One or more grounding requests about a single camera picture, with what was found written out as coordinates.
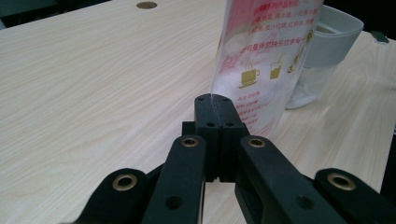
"light wood tabletop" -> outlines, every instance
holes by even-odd
[[[162,164],[209,93],[225,1],[113,0],[0,31],[0,223],[74,221],[120,168]],[[304,175],[380,190],[396,123],[396,42],[362,32],[314,103],[272,141]],[[233,184],[206,183],[204,223],[245,223]]]

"pink and white package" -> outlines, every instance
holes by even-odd
[[[270,138],[302,71],[323,0],[228,0],[211,92]]]

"paper packet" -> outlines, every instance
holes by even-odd
[[[323,0],[228,0],[213,94],[270,138],[304,64]]]

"wooden table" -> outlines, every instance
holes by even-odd
[[[0,222],[74,221],[111,172],[166,159],[208,93],[225,1],[113,0],[0,31]],[[396,42],[361,33],[316,102],[272,140],[305,175],[344,169],[380,190],[396,122]],[[244,223],[207,183],[204,223]]]

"white plastic cup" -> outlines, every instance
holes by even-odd
[[[286,109],[308,105],[318,99],[336,66],[345,59],[363,22],[345,12],[322,6],[297,85]]]

